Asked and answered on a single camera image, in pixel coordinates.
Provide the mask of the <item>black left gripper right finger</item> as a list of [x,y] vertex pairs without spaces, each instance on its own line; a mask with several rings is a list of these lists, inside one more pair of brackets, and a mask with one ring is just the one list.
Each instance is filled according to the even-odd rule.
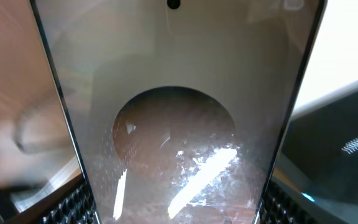
[[306,207],[273,180],[266,186],[258,213],[258,224],[318,224]]

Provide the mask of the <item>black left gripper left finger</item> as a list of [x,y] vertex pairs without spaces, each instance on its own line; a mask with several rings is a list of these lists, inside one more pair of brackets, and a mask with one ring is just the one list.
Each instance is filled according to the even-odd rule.
[[97,223],[96,204],[82,175],[5,221],[16,223]]

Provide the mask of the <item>Galaxy smartphone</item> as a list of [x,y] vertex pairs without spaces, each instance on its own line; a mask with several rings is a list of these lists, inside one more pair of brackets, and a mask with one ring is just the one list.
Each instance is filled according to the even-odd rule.
[[90,192],[81,222],[258,219],[325,1],[30,5]]

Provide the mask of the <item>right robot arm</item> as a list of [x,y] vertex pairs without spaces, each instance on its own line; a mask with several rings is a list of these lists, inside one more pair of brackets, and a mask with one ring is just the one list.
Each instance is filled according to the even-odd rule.
[[272,180],[290,223],[358,223],[358,81],[296,112]]

